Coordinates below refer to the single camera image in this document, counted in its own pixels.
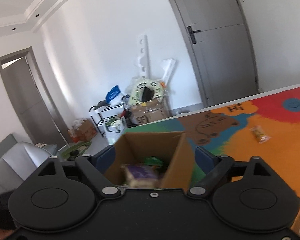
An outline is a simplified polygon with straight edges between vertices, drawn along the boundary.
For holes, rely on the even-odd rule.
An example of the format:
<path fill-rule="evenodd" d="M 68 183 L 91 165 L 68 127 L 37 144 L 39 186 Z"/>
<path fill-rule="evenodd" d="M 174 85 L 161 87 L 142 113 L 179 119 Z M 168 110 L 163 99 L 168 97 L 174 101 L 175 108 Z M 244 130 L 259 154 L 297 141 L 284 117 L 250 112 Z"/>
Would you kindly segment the purple snack packet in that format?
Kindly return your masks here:
<path fill-rule="evenodd" d="M 121 166 L 124 184 L 131 189 L 157 189 L 160 186 L 157 168 L 145 164 L 124 164 Z"/>

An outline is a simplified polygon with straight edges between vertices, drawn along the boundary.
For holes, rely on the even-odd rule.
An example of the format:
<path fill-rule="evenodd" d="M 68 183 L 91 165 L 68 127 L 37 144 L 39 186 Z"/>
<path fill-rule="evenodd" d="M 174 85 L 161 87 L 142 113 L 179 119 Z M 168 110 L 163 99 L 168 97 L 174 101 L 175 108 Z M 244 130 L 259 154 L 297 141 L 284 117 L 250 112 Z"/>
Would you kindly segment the grey room door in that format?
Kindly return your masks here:
<path fill-rule="evenodd" d="M 238 0 L 170 0 L 206 106 L 257 94 L 255 55 Z M 196 33 L 192 44 L 187 26 Z"/>

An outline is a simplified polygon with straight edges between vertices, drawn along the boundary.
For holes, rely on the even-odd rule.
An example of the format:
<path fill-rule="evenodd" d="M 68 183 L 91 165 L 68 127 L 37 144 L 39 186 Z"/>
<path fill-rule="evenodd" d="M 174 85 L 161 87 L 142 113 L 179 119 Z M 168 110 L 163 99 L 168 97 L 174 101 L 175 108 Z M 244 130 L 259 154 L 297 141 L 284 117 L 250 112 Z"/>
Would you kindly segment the clear peanut snack packet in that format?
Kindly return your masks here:
<path fill-rule="evenodd" d="M 254 138 L 259 144 L 267 142 L 270 139 L 270 136 L 267 135 L 259 125 L 252 127 L 250 131 L 253 133 Z"/>

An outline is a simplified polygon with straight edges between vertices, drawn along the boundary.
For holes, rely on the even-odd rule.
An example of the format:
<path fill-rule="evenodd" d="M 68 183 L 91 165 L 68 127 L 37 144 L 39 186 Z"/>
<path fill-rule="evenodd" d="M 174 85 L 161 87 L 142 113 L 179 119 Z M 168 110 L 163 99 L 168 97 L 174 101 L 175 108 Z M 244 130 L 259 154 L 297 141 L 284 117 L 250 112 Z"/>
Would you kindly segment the grey sofa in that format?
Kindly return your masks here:
<path fill-rule="evenodd" d="M 48 157 L 56 154 L 56 144 L 17 142 L 8 135 L 0 143 L 0 195 L 18 188 Z"/>

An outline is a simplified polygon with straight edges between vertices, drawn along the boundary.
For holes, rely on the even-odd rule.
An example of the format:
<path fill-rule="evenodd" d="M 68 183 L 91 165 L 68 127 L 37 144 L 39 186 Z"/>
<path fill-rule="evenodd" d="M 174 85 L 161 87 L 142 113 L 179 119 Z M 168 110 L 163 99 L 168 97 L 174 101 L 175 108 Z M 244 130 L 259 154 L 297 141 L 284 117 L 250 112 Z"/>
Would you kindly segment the small orange printed box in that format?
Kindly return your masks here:
<path fill-rule="evenodd" d="M 97 131 L 89 119 L 77 119 L 68 129 L 68 135 L 73 142 L 89 142 L 97 135 Z"/>

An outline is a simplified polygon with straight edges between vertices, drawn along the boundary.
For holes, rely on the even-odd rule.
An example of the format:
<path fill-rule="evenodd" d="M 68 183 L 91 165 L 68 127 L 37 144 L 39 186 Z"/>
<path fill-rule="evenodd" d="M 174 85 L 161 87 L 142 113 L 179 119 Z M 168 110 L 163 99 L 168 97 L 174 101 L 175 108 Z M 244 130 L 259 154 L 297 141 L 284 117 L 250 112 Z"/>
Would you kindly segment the colourful cartoon table mat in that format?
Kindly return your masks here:
<path fill-rule="evenodd" d="M 270 136 L 259 144 L 250 129 Z M 192 147 L 247 161 L 261 157 L 300 197 L 300 84 L 222 103 L 128 129 L 129 132 L 185 131 Z M 300 212 L 293 225 L 300 236 Z"/>

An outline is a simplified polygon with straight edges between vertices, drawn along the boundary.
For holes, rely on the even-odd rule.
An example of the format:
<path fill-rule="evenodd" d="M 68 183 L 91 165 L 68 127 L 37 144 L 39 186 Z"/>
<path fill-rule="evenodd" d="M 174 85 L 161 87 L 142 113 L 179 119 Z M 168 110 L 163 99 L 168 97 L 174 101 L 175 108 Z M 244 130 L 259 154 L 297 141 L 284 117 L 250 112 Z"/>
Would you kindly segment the brown cardboard box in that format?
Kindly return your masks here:
<path fill-rule="evenodd" d="M 122 165 L 141 164 L 147 157 L 156 157 L 168 164 L 160 188 L 190 187 L 194 153 L 184 132 L 127 132 L 98 160 L 97 169 L 113 184 L 124 182 Z"/>

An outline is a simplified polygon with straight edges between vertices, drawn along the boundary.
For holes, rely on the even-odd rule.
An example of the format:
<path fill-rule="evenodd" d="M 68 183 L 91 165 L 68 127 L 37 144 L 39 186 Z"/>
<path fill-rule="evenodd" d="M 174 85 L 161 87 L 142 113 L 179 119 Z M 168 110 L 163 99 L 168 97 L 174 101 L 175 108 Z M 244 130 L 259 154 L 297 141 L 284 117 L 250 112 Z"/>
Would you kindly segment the green snack bag upper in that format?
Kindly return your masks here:
<path fill-rule="evenodd" d="M 151 157 L 146 157 L 143 161 L 145 165 L 148 166 L 158 166 L 161 167 L 163 165 L 163 161 L 158 159 L 157 157 L 151 156 Z"/>

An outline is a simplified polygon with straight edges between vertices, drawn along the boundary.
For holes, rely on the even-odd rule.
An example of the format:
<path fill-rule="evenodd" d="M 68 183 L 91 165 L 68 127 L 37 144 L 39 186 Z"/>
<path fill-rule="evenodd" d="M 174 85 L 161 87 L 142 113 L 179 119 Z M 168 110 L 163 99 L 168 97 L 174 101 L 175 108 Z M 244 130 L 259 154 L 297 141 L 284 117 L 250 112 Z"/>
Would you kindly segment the blue plastic bag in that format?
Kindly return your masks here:
<path fill-rule="evenodd" d="M 121 93 L 118 85 L 115 85 L 107 94 L 106 94 L 106 102 L 110 103 L 111 100 L 116 98 Z"/>

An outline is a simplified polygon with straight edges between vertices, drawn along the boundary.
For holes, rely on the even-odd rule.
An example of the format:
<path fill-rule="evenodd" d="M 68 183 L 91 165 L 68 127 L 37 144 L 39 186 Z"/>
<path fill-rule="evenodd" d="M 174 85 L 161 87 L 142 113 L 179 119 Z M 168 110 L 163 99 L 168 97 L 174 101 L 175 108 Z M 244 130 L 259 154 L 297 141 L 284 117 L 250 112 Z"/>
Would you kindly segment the taped cardboard box floor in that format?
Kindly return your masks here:
<path fill-rule="evenodd" d="M 148 124 L 170 117 L 166 100 L 160 102 L 157 98 L 130 107 L 132 120 L 137 125 Z"/>

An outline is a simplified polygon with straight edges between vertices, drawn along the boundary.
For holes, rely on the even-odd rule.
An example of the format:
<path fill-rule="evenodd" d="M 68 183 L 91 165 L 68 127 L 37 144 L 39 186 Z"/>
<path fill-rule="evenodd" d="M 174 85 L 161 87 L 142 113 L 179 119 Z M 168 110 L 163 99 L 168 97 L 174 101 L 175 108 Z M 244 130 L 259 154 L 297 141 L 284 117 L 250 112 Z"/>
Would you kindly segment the panda print toilet seat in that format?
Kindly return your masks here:
<path fill-rule="evenodd" d="M 164 99 L 164 87 L 159 81 L 143 79 L 136 82 L 133 86 L 128 104 L 135 106 L 154 99 L 162 102 Z"/>

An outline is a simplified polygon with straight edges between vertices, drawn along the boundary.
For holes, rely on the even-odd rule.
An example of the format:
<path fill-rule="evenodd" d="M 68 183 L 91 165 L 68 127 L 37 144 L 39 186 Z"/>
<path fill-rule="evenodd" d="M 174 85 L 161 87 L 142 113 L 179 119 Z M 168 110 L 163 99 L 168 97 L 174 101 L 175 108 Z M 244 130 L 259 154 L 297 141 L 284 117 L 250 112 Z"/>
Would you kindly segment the white foam board short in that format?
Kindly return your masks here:
<path fill-rule="evenodd" d="M 160 63 L 162 69 L 164 70 L 164 74 L 162 76 L 162 82 L 164 82 L 165 85 L 167 85 L 170 80 L 176 62 L 177 61 L 175 59 L 166 59 Z"/>

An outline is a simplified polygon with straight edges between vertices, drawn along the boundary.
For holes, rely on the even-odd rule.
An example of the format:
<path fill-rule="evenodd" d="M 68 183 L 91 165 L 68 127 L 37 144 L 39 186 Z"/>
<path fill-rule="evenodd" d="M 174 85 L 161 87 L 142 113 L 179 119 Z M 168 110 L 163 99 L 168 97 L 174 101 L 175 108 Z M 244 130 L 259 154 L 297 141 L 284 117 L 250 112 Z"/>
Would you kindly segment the white foam board tall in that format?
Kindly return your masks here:
<path fill-rule="evenodd" d="M 148 40 L 147 35 L 142 34 L 137 38 L 137 58 L 136 66 L 139 69 L 139 76 L 144 79 L 149 78 L 149 51 L 148 51 Z"/>

